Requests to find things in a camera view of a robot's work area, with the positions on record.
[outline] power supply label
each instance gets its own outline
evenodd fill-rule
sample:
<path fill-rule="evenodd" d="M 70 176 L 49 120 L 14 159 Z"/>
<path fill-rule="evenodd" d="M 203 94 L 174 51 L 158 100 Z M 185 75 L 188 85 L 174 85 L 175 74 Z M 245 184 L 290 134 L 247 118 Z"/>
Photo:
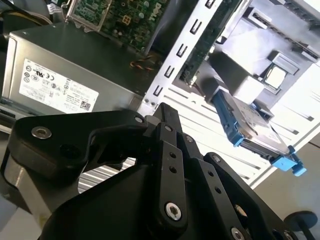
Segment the power supply label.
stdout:
<path fill-rule="evenodd" d="M 99 95 L 28 59 L 24 60 L 19 93 L 66 114 L 92 112 Z"/>

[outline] blue bracket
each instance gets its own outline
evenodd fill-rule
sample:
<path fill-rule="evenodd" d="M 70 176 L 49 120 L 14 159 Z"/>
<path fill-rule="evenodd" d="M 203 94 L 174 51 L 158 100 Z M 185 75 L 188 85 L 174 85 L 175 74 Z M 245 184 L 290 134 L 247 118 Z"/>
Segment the blue bracket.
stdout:
<path fill-rule="evenodd" d="M 212 98 L 212 102 L 219 115 L 223 130 L 226 133 L 228 140 L 234 147 L 238 147 L 245 137 L 239 133 L 237 129 L 238 121 L 229 110 L 230 107 L 224 99 L 222 90 L 219 90 Z"/>
<path fill-rule="evenodd" d="M 278 156 L 275 160 L 270 163 L 282 171 L 288 171 L 292 169 L 293 174 L 297 177 L 301 176 L 307 171 L 304 164 L 301 162 L 300 158 L 296 154 L 296 150 L 293 146 L 288 146 L 290 154 L 289 156 Z"/>
<path fill-rule="evenodd" d="M 238 131 L 237 124 L 238 121 L 235 116 L 232 114 L 232 109 L 225 100 L 222 90 L 219 90 L 212 98 L 212 103 L 215 106 L 215 109 L 219 115 L 222 127 L 228 140 L 233 144 L 234 147 L 238 147 L 245 137 Z M 271 160 L 270 163 L 278 169 L 283 171 L 293 170 L 295 176 L 300 176 L 307 170 L 305 169 L 303 163 L 296 155 L 296 150 L 293 146 L 288 146 L 289 155 L 279 155 L 274 160 Z"/>

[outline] screw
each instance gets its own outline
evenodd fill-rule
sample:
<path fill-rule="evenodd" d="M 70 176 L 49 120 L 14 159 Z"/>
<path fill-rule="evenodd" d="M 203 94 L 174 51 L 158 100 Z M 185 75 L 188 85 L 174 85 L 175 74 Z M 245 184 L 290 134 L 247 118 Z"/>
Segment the screw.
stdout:
<path fill-rule="evenodd" d="M 169 127 L 169 126 L 165 126 L 164 128 L 165 128 L 165 129 L 167 129 L 169 132 L 172 132 L 171 127 Z"/>
<path fill-rule="evenodd" d="M 220 158 L 219 158 L 218 156 L 212 155 L 212 157 L 213 157 L 213 159 L 214 159 L 217 163 L 220 163 L 220 162 L 221 162 L 221 160 L 220 160 Z"/>
<path fill-rule="evenodd" d="M 36 126 L 31 130 L 32 136 L 37 139 L 48 139 L 51 137 L 51 131 L 44 126 Z"/>
<path fill-rule="evenodd" d="M 138 117 L 138 116 L 136 116 L 135 118 L 134 118 L 138 123 L 143 123 L 144 121 L 140 118 L 140 117 Z"/>
<path fill-rule="evenodd" d="M 245 240 L 245 237 L 242 235 L 242 233 L 235 227 L 231 229 L 231 234 L 235 240 Z"/>
<path fill-rule="evenodd" d="M 287 238 L 288 240 L 294 240 L 294 239 L 292 238 L 292 236 L 291 236 L 289 233 L 287 233 L 286 231 L 284 232 L 284 235 L 286 236 L 286 238 Z"/>
<path fill-rule="evenodd" d="M 181 219 L 180 208 L 172 202 L 168 202 L 165 205 L 165 213 L 174 221 L 179 221 Z"/>
<path fill-rule="evenodd" d="M 194 140 L 192 139 L 192 137 L 190 136 L 186 136 L 186 140 L 189 142 L 189 143 L 192 143 Z"/>

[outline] aluminum frame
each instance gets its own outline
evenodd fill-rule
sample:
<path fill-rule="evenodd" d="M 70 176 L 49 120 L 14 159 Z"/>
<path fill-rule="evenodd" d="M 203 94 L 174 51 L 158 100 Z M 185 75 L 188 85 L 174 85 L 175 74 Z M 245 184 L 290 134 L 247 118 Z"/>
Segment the aluminum frame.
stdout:
<path fill-rule="evenodd" d="M 146 92 L 138 113 L 152 115 L 223 0 L 199 0 Z"/>

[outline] green circuit board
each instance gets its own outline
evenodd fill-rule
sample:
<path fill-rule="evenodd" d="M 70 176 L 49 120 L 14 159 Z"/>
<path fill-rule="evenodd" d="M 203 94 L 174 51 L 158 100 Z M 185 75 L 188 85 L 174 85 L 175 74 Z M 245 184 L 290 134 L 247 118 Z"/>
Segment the green circuit board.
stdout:
<path fill-rule="evenodd" d="M 78 0 L 72 16 L 83 20 L 82 23 L 87 23 L 88 27 L 98 27 L 105 19 L 110 3 L 111 0 Z"/>
<path fill-rule="evenodd" d="M 113 0 L 101 33 L 143 52 L 169 0 Z"/>
<path fill-rule="evenodd" d="M 88 28 L 144 52 L 169 1 L 77 0 L 72 17 Z"/>
<path fill-rule="evenodd" d="M 193 77 L 197 74 L 200 65 L 205 60 L 211 47 L 215 44 L 241 1 L 242 0 L 222 1 L 201 35 L 199 41 L 195 45 L 191 53 L 191 58 L 185 63 L 183 72 L 180 76 L 181 80 L 185 81 L 187 84 L 192 83 Z"/>

